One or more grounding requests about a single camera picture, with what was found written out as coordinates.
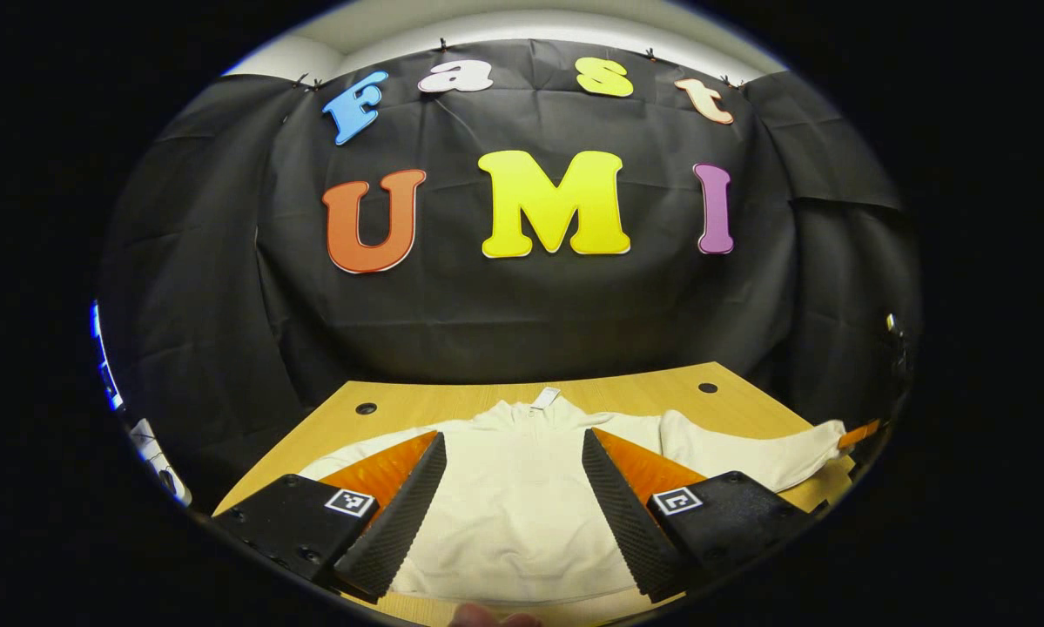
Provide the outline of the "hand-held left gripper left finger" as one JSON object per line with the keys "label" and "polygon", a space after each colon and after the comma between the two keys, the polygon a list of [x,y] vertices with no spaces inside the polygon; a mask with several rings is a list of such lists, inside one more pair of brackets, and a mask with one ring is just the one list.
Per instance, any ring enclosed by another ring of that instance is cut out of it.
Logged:
{"label": "hand-held left gripper left finger", "polygon": [[446,468],[445,436],[429,431],[319,480],[284,474],[212,524],[301,580],[377,602],[413,547]]}

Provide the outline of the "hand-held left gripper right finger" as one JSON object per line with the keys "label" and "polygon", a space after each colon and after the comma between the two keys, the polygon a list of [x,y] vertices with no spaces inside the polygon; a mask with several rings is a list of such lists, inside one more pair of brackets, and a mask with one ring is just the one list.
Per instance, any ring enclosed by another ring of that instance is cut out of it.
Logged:
{"label": "hand-held left gripper right finger", "polygon": [[813,523],[745,473],[706,477],[600,428],[585,432],[582,465],[634,583],[652,602],[716,586]]}

